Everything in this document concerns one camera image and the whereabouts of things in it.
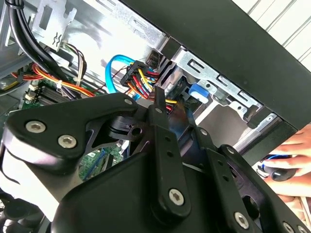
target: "finger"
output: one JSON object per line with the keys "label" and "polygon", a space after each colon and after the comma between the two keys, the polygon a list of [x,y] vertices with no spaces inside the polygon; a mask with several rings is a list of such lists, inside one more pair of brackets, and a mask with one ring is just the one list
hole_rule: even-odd
{"label": "finger", "polygon": [[304,136],[304,133],[297,133],[283,142],[282,145],[301,144],[304,143],[305,140],[306,137]]}
{"label": "finger", "polygon": [[264,180],[273,191],[279,195],[290,197],[310,197],[311,196],[311,174],[300,177],[293,177],[287,181],[278,182],[268,177]]}
{"label": "finger", "polygon": [[293,144],[293,145],[280,145],[278,148],[273,150],[272,154],[304,154],[304,151],[308,149],[308,145]]}
{"label": "finger", "polygon": [[306,156],[288,158],[288,159],[269,159],[263,161],[265,166],[278,167],[284,169],[305,168],[311,166],[311,158]]}
{"label": "finger", "polygon": [[309,167],[304,167],[304,168],[299,168],[296,173],[295,173],[295,176],[298,177],[298,176],[303,176],[305,174],[308,174],[309,172],[311,172],[311,166]]}

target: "blue cable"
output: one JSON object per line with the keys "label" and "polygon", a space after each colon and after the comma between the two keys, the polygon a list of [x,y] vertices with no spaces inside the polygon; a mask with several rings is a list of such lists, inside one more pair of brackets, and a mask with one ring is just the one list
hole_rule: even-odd
{"label": "blue cable", "polygon": [[105,70],[105,81],[106,81],[106,85],[107,85],[109,94],[118,92],[116,90],[115,85],[113,84],[112,75],[111,75],[111,65],[112,65],[112,62],[114,62],[114,61],[122,62],[122,63],[126,64],[127,66],[129,66],[132,62],[134,62],[134,60],[132,58],[129,58],[127,56],[120,55],[120,54],[115,55],[115,56],[113,56],[113,58],[111,58],[111,60],[107,64],[106,70]]}
{"label": "blue cable", "polygon": [[92,165],[92,167],[88,170],[86,176],[84,176],[83,181],[85,181],[93,172],[93,170],[95,169],[96,165],[99,163],[99,161],[104,157],[105,155],[105,150],[102,149],[101,154],[98,156],[97,160],[95,161],[95,163]]}

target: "metal bracket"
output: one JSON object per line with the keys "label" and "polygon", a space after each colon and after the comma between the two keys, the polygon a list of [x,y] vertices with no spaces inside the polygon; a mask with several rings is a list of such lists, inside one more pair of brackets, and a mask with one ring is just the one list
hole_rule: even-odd
{"label": "metal bracket", "polygon": [[132,9],[128,8],[121,1],[118,0],[83,0],[94,9],[98,10],[105,16],[110,16],[113,22],[111,29],[118,31],[129,30],[133,34],[143,39],[149,46],[159,51],[162,50],[168,37],[146,21],[143,17],[138,15]]}
{"label": "metal bracket", "polygon": [[172,61],[176,62],[184,71],[199,79],[198,85],[209,91],[212,95],[216,93],[218,88],[221,88],[247,108],[253,105],[258,108],[262,107],[255,99],[248,96],[232,82],[221,76],[217,71],[185,48],[180,47]]}
{"label": "metal bracket", "polygon": [[58,51],[67,26],[74,20],[77,9],[64,17],[66,0],[41,0],[34,19],[33,32],[37,39]]}

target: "black plastic bracket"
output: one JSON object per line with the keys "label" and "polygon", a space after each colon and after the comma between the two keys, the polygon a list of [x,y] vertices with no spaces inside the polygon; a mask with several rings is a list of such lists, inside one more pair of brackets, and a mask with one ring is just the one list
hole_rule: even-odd
{"label": "black plastic bracket", "polygon": [[[116,93],[17,111],[6,122],[3,144],[23,161],[50,172],[70,173],[84,154],[116,143],[118,139],[105,134],[111,119],[133,116],[137,110],[132,98]],[[41,122],[45,130],[29,131],[26,125],[31,121]],[[62,135],[72,136],[76,145],[62,147],[58,142]]]}
{"label": "black plastic bracket", "polygon": [[176,135],[169,130],[164,91],[155,88],[155,104],[148,109],[150,128],[133,154],[151,157],[151,208],[164,224],[185,219],[191,203]]}

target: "computer mouse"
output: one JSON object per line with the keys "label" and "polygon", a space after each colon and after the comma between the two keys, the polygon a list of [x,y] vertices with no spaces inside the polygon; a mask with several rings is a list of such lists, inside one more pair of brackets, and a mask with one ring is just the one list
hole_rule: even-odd
{"label": "computer mouse", "polygon": [[[292,157],[291,155],[268,155],[264,158],[264,160],[287,159],[287,158],[291,158],[291,157]],[[272,180],[278,181],[278,182],[289,180],[297,172],[296,168],[284,169],[284,168],[277,168],[277,167],[269,167],[269,166],[265,166],[264,162],[258,168],[261,171],[269,174],[269,176],[272,178]]]}

